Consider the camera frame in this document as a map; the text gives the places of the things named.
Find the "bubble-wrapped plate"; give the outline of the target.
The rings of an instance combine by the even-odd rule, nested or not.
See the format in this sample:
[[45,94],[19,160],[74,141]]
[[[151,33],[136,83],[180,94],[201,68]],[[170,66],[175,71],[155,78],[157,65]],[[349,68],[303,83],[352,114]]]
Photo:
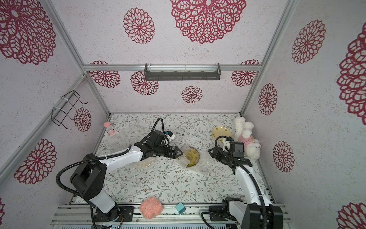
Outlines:
[[136,162],[135,165],[134,165],[134,167],[136,169],[144,169],[144,168],[149,167],[150,165],[152,165],[155,162],[156,162],[156,158],[155,157],[149,157],[149,158],[146,158],[145,160]]
[[200,160],[200,153],[194,147],[188,147],[185,158],[189,161],[188,167],[195,166]]

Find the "cream dinner plate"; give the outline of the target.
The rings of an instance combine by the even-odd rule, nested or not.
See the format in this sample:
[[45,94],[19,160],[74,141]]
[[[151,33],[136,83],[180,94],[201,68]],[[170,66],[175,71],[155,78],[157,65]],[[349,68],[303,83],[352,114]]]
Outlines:
[[223,126],[216,126],[211,130],[211,135],[214,139],[217,139],[219,136],[232,137],[232,132]]

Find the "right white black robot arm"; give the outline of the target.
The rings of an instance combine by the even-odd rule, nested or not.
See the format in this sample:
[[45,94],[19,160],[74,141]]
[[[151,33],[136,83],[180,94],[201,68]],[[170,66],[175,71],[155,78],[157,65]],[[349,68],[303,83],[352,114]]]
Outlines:
[[215,141],[214,148],[208,152],[213,159],[232,170],[246,203],[240,198],[224,198],[221,207],[210,206],[208,211],[201,213],[204,223],[213,228],[205,219],[208,215],[210,221],[236,221],[241,229],[282,229],[284,213],[260,188],[252,162],[244,157],[244,143],[227,138],[222,147]]

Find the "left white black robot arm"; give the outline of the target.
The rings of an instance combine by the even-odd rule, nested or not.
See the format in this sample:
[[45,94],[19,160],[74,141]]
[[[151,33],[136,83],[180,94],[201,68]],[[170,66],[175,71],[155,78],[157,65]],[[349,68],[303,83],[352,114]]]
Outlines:
[[118,204],[104,189],[105,177],[112,171],[150,157],[177,159],[183,151],[170,145],[171,131],[153,131],[146,140],[139,141],[125,150],[106,156],[88,154],[76,166],[70,178],[76,192],[92,207],[104,214],[117,214]]

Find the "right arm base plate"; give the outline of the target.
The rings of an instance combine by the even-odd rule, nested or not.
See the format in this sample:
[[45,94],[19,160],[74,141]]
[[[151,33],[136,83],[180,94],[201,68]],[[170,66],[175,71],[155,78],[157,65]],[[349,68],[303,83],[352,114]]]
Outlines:
[[236,221],[236,218],[229,213],[228,206],[211,205],[209,212],[211,221]]

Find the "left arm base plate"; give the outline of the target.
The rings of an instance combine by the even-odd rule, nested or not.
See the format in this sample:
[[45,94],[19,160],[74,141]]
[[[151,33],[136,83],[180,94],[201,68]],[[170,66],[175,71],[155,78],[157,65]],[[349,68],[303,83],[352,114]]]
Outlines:
[[112,208],[108,213],[103,213],[100,209],[96,209],[94,213],[95,222],[131,222],[133,218],[134,207],[119,206]]

